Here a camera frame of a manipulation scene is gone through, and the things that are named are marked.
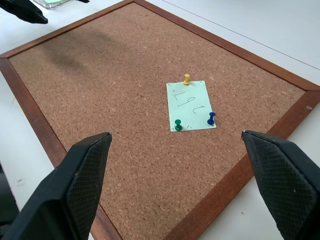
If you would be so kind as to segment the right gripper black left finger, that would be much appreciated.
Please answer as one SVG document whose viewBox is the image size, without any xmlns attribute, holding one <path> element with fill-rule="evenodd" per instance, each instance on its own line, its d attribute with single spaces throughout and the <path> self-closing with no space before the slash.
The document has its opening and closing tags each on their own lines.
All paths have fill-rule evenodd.
<svg viewBox="0 0 320 240">
<path fill-rule="evenodd" d="M 37 186 L 1 240 L 88 240 L 100 201 L 109 132 L 75 143 Z"/>
</svg>

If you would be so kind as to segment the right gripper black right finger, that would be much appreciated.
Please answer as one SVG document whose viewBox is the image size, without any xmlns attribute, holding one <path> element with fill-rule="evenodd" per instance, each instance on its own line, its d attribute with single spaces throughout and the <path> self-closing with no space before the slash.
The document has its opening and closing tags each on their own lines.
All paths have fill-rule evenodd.
<svg viewBox="0 0 320 240">
<path fill-rule="evenodd" d="M 320 167 L 295 143 L 244 130 L 260 195 L 284 240 L 320 240 Z"/>
</svg>

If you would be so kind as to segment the pale green handwritten paper note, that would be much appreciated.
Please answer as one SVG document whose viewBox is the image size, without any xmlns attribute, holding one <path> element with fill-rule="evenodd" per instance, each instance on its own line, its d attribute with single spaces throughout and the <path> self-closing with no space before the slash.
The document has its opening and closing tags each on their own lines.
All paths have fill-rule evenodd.
<svg viewBox="0 0 320 240">
<path fill-rule="evenodd" d="M 209 125 L 209 113 L 213 112 L 205 81 L 190 81 L 189 85 L 183 82 L 166 84 L 169 129 L 175 130 L 175 120 L 181 120 L 182 131 L 207 130 L 217 127 Z"/>
</svg>

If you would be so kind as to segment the clear plastic box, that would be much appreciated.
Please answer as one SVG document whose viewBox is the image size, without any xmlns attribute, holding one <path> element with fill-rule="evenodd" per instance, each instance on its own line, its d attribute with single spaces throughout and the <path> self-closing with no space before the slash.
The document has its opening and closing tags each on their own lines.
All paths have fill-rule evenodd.
<svg viewBox="0 0 320 240">
<path fill-rule="evenodd" d="M 73 0 L 33 0 L 33 1 L 47 10 L 51 10 L 61 5 L 64 5 L 68 2 L 71 2 Z"/>
</svg>

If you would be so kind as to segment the cork board with wooden frame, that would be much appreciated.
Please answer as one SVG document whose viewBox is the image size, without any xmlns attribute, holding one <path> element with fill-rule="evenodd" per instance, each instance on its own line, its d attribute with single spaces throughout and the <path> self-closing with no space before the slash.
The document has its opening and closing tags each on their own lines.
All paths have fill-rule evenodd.
<svg viewBox="0 0 320 240">
<path fill-rule="evenodd" d="M 320 86 L 146 0 L 124 0 L 0 54 L 54 166 L 112 133 L 99 208 L 119 240 L 196 240 L 253 177 L 244 129 L 289 137 Z M 170 131 L 167 83 L 205 82 L 217 127 Z"/>
</svg>

